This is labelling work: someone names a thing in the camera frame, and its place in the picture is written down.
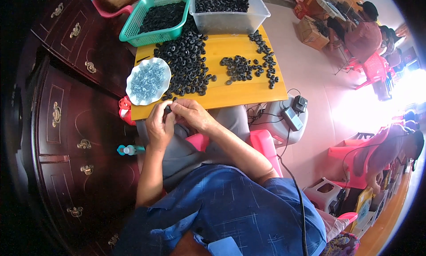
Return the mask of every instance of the drawer pull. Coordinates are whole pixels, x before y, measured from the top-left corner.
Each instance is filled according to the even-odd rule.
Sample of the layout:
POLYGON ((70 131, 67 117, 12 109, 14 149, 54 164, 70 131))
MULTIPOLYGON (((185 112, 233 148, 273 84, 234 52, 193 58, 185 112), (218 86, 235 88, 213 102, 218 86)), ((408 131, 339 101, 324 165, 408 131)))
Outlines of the drawer pull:
POLYGON ((69 35, 69 37, 72 39, 72 37, 77 37, 80 34, 80 23, 77 23, 75 25, 75 27, 72 29, 71 34, 69 35))
POLYGON ((57 102, 53 103, 53 121, 52 126, 56 127, 57 124, 61 122, 61 108, 57 104, 57 102))
POLYGON ((58 16, 63 11, 63 3, 60 3, 56 8, 55 11, 50 15, 50 18, 54 18, 55 16, 58 16))
POLYGON ((115 234, 112 238, 110 238, 110 240, 108 241, 109 246, 115 246, 115 244, 117 243, 117 241, 119 240, 118 238, 118 234, 115 234))
POLYGON ((85 175, 90 175, 93 173, 94 166, 92 164, 80 167, 80 170, 84 172, 85 175))
POLYGON ((90 73, 96 73, 95 65, 94 65, 92 62, 88 62, 88 61, 86 61, 86 62, 84 63, 84 65, 87 67, 87 70, 88 70, 90 73))
POLYGON ((67 212, 71 213, 72 217, 80 217, 83 214, 83 207, 67 208, 67 212))
POLYGON ((91 149, 92 145, 90 144, 90 141, 87 139, 82 139, 80 143, 77 144, 77 148, 79 149, 91 149))

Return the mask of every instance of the pink floor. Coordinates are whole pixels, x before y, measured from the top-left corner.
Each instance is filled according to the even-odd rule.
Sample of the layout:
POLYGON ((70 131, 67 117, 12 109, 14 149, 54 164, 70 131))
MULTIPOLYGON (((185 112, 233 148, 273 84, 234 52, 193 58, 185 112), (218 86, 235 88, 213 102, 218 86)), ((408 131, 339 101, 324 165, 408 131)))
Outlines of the pink floor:
MULTIPOLYGON (((297 88, 308 99, 309 118, 301 140, 288 146, 283 160, 300 187, 312 185, 322 176, 343 176, 342 164, 327 159, 327 149, 357 132, 376 133, 391 118, 389 103, 377 99, 371 85, 358 72, 339 72, 338 50, 317 51, 299 40, 293 10, 276 4, 263 26, 268 34, 287 89, 297 88)), ((284 176, 289 174, 282 168, 284 176)))

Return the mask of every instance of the hand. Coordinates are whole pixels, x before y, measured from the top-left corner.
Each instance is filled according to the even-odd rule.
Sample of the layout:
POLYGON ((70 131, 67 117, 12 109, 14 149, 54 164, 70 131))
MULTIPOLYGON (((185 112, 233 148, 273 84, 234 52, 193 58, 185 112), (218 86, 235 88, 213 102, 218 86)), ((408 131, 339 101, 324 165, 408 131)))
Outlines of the hand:
POLYGON ((163 123, 164 108, 171 103, 172 101, 166 100, 155 104, 150 116, 145 122, 146 131, 150 139, 149 147, 155 151, 165 152, 167 145, 173 137, 175 131, 175 114, 173 112, 169 113, 166 116, 165 123, 163 123))
POLYGON ((373 194, 378 195, 380 193, 380 186, 379 185, 375 185, 373 186, 373 194))
POLYGON ((380 185, 382 183, 383 180, 383 171, 381 171, 377 176, 376 176, 376 181, 377 184, 380 185))
POLYGON ((195 100, 177 99, 170 105, 172 111, 185 118, 201 134, 208 134, 219 123, 195 100))

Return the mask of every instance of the dark red wooden cabinet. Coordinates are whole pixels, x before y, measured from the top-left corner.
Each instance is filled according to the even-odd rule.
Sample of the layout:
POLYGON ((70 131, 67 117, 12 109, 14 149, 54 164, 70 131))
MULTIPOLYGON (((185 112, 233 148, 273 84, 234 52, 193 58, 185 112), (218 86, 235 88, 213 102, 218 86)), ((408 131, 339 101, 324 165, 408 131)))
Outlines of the dark red wooden cabinet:
POLYGON ((108 232, 105 222, 135 202, 136 157, 116 151, 120 144, 134 143, 135 130, 118 116, 115 99, 55 67, 48 65, 39 79, 35 165, 52 223, 74 244, 94 231, 108 232))
POLYGON ((135 59, 112 26, 90 0, 51 0, 20 61, 31 144, 23 165, 42 224, 71 255, 109 255, 136 200, 137 158, 117 152, 137 134, 118 115, 135 59))
POLYGON ((32 32, 55 56, 83 77, 117 97, 126 94, 126 79, 135 57, 114 35, 90 0, 52 0, 32 32))

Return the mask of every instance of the wavy-edged plate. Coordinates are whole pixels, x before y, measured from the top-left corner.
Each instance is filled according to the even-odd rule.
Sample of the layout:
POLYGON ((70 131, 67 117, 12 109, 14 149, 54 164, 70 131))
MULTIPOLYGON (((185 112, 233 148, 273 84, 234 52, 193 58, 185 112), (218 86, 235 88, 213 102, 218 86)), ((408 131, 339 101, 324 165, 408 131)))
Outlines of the wavy-edged plate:
POLYGON ((149 60, 142 60, 139 65, 135 66, 132 69, 130 76, 127 78, 126 93, 127 93, 127 95, 129 95, 129 99, 132 102, 132 104, 134 104, 134 105, 148 105, 148 104, 151 104, 153 102, 158 101, 161 98, 161 96, 167 91, 167 89, 169 88, 171 78, 172 78, 172 72, 170 71, 170 67, 163 59, 153 57, 149 60), (161 88, 158 89, 157 94, 154 97, 152 97, 151 99, 146 100, 146 101, 143 101, 143 100, 137 101, 136 95, 134 93, 132 93, 132 90, 131 90, 132 80, 133 80, 133 78, 136 77, 136 74, 138 72, 140 72, 143 68, 145 68, 147 65, 152 64, 152 63, 159 63, 161 67, 165 67, 165 69, 164 69, 164 76, 165 76, 164 82, 162 83, 161 88))

